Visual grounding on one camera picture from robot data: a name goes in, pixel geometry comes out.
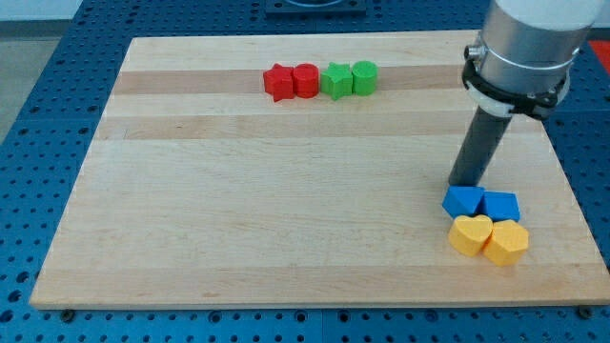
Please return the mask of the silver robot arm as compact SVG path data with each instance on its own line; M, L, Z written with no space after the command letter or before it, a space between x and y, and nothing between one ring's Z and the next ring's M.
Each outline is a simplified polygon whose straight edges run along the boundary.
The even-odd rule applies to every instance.
M603 0L492 0L464 49L462 83L478 109L500 120L552 115Z

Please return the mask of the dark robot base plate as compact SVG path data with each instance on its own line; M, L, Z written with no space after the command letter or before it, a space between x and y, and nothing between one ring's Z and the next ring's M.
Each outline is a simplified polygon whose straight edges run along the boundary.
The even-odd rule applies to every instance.
M265 0L267 15L292 14L362 14L367 0Z

